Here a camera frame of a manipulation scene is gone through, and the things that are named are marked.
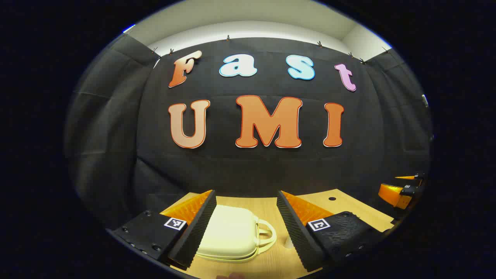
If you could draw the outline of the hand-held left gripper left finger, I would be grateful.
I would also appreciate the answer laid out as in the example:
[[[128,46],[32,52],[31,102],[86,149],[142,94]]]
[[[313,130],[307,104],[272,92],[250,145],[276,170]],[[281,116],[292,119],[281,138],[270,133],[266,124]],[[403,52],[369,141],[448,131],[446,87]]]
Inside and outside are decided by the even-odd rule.
[[[211,189],[160,213],[146,210],[110,232],[146,258],[187,270],[216,205]]]

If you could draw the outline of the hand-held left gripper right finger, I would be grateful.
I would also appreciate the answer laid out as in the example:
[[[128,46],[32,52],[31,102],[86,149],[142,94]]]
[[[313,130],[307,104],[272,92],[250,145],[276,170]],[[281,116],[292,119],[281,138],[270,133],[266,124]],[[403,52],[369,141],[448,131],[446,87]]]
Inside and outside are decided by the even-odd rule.
[[[392,217],[338,189],[301,196],[278,191],[277,207],[309,272],[365,255],[392,229]]]

